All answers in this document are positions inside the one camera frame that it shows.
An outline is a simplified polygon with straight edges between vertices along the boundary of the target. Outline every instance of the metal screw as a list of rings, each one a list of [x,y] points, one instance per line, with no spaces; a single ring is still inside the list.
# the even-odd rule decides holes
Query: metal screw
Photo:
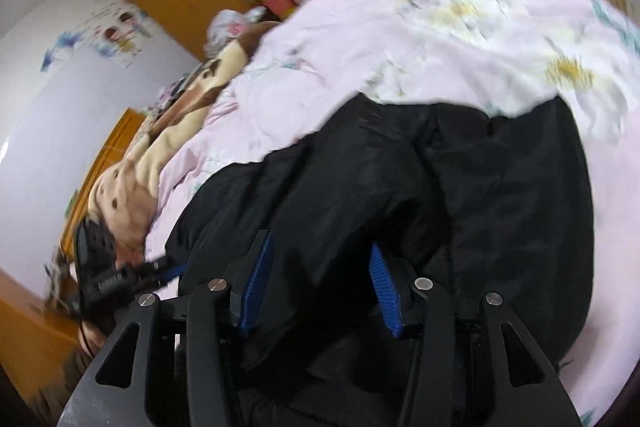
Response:
[[[147,306],[151,306],[151,304],[153,304],[154,302],[156,302],[155,293],[145,293],[143,296],[140,297],[140,299],[138,299],[138,304],[143,308],[146,308]]]
[[[502,295],[496,292],[489,292],[484,296],[491,306],[500,306],[502,304]]]
[[[210,292],[219,292],[226,288],[226,281],[224,279],[212,279],[207,284]]]
[[[433,288],[433,281],[427,279],[427,277],[418,277],[418,279],[414,281],[414,284],[418,290],[430,290]]]

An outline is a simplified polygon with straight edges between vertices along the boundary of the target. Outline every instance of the bedspread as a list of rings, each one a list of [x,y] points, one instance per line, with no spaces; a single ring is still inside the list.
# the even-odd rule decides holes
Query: bedspread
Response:
[[[265,36],[162,171],[146,256],[163,254],[212,174],[318,130],[359,91],[379,103],[456,102],[508,116],[560,94],[590,169],[596,273],[590,314],[561,378],[592,425],[640,355],[632,312],[640,305],[639,80],[640,33],[603,0],[311,0]]]

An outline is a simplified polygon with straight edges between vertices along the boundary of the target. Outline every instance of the black fabric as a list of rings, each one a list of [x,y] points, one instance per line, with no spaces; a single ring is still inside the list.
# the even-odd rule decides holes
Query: black fabric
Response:
[[[224,277],[263,227],[275,260],[242,354],[251,425],[388,425],[410,344],[393,341],[372,313],[373,239],[447,287],[461,319],[476,320],[484,292],[501,293],[552,363],[572,345],[591,298],[591,189],[559,98],[510,120],[357,96],[319,132],[202,186],[166,244],[169,256],[188,260],[180,293]],[[280,380],[301,382],[297,393],[274,383],[283,367]],[[376,420],[326,406],[345,385],[353,401],[381,404]],[[300,404],[307,388],[324,407]]]

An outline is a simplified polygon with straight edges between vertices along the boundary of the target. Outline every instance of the person's arm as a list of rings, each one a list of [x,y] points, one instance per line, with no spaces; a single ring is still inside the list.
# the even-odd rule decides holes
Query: person's arm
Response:
[[[104,344],[106,338],[98,328],[87,323],[83,323],[83,327],[91,349],[87,349],[78,330],[79,346],[65,360],[60,375],[49,385],[37,390],[27,402],[43,426],[56,427],[66,403],[92,361],[90,352],[97,353]]]

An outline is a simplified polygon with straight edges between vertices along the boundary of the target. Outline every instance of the person's hand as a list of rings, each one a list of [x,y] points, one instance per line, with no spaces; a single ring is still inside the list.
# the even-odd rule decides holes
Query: person's hand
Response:
[[[84,336],[86,337],[89,347],[84,343],[84,336],[82,336],[81,329],[78,328],[78,342],[80,343],[80,347],[90,357],[94,357],[104,345],[107,337],[96,326],[89,322],[83,321],[81,328],[84,330]]]

